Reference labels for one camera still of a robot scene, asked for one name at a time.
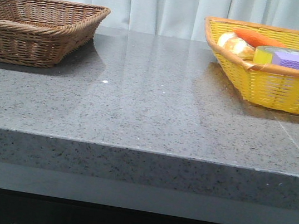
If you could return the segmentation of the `yellow packing tape roll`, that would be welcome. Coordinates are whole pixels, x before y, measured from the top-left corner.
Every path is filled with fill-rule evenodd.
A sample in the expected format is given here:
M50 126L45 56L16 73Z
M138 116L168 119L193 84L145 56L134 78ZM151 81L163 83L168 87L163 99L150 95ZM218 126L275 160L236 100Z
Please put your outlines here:
M253 62L261 64L271 64L275 53L280 52L284 57L299 56L299 50L291 48L280 48L277 46L257 46L254 52Z

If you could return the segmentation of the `toy bread roll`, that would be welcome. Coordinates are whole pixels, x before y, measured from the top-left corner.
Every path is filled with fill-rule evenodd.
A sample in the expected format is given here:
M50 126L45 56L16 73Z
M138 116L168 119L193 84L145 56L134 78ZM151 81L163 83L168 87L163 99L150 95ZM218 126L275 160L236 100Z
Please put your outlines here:
M217 45L235 54L242 60L253 60L255 49L234 32L226 32L219 36Z

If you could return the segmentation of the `orange toy carrot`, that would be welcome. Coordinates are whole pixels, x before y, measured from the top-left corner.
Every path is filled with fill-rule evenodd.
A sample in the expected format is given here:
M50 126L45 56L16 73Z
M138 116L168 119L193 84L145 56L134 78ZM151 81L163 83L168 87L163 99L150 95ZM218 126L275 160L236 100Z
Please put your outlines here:
M233 32L243 40L245 40L248 44L253 47L259 46L273 46L286 48L287 46L280 41L271 39L269 37L260 34L259 32L244 29L244 28L234 28Z

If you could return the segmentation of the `yellow woven basket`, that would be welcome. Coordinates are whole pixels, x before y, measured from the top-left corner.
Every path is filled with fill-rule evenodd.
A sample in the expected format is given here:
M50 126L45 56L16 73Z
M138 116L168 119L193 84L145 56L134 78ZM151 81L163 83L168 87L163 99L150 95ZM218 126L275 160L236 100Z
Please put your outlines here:
M219 47L219 36L235 27L255 30L295 49L299 49L299 31L219 17L205 18L207 43L242 98L270 109L299 114L299 71L272 64L254 64Z

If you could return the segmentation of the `brown wicker basket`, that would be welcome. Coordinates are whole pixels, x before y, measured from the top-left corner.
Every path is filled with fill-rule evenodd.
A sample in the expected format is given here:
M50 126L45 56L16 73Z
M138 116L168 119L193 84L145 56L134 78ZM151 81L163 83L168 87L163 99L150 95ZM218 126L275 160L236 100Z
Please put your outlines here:
M94 37L111 9L62 0L0 0L0 62L50 68Z

